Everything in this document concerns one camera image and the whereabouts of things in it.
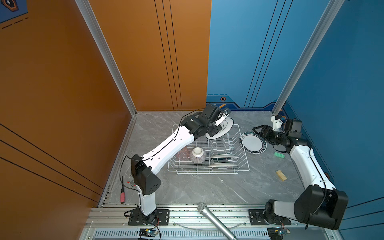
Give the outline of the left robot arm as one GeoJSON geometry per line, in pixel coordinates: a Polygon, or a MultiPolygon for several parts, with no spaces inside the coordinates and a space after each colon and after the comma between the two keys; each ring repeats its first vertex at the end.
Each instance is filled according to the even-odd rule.
{"type": "Polygon", "coordinates": [[[230,113],[229,108],[207,104],[202,111],[195,110],[182,117],[177,129],[156,148],[143,156],[136,154],[130,158],[131,175],[139,191],[139,210],[145,218],[156,214],[155,192],[162,183],[157,174],[162,167],[199,137],[217,135],[230,113]]]}

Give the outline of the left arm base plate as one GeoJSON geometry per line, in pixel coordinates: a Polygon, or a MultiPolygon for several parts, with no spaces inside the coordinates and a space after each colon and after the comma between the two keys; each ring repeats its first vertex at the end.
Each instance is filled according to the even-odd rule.
{"type": "Polygon", "coordinates": [[[139,208],[127,211],[124,216],[128,218],[129,226],[167,226],[170,220],[170,210],[156,209],[153,213],[145,216],[139,208]]]}

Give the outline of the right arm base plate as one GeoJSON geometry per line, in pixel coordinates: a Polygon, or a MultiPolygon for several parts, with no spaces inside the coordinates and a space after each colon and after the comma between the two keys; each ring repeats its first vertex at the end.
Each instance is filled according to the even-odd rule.
{"type": "Polygon", "coordinates": [[[267,214],[266,210],[262,209],[249,209],[249,218],[251,225],[261,226],[261,225],[291,225],[292,222],[290,219],[285,217],[276,216],[274,214],[267,214]]]}

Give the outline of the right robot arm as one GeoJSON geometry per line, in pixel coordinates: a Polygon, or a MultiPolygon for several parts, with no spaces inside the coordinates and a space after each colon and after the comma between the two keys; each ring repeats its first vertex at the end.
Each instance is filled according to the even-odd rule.
{"type": "Polygon", "coordinates": [[[307,226],[338,230],[349,198],[337,190],[324,173],[311,144],[302,136],[301,127],[300,121],[293,120],[282,132],[268,125],[253,128],[253,132],[272,146],[285,147],[305,188],[294,202],[269,200],[263,212],[265,221],[274,225],[294,220],[307,226]]]}

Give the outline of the teal rimmed white plate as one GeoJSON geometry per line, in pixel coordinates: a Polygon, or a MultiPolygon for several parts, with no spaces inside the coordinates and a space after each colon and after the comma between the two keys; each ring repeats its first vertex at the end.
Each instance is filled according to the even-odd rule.
{"type": "Polygon", "coordinates": [[[243,133],[241,135],[241,142],[244,147],[251,147],[254,144],[254,137],[253,133],[243,133]]]}

